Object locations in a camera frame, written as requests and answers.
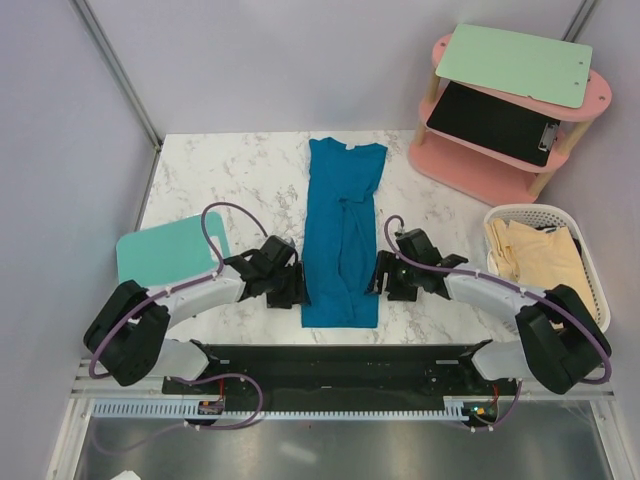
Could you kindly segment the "blue t shirt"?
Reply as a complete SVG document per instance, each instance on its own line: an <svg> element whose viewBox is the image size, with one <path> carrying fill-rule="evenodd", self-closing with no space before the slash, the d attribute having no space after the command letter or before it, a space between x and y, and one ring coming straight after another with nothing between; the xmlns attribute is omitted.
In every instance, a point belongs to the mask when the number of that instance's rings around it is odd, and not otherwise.
<svg viewBox="0 0 640 480"><path fill-rule="evenodd" d="M374 194L387 148L311 139L303 264L310 304L305 328L375 328L378 298L367 292L377 258Z"/></svg>

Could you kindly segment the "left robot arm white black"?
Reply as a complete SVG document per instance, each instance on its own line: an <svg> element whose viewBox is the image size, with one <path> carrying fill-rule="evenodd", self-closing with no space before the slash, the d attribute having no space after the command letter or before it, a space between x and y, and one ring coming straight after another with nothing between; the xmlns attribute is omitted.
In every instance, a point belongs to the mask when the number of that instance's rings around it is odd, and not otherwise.
<svg viewBox="0 0 640 480"><path fill-rule="evenodd" d="M310 303L303 263L291 240L267 237L253 250L223 260L223 268L157 290L134 280L119 284L84 334L90 376L120 386L147 376L185 381L198 393L219 382L219 369L196 340L167 337L178 323L211 309L264 295L269 308Z"/></svg>

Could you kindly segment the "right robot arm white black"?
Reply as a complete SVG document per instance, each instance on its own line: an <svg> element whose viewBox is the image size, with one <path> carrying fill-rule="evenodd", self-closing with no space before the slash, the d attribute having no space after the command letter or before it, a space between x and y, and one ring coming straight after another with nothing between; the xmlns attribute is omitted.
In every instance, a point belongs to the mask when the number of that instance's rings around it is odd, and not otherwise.
<svg viewBox="0 0 640 480"><path fill-rule="evenodd" d="M468 304L512 326L510 342L483 341L469 348L458 368L467 392L493 381L534 379L564 394L577 384L598 385L611 376L611 346L577 292L520 286L474 268L460 255L443 256L421 229L399 232L377 254L367 291L390 301L414 302L419 292Z"/></svg>

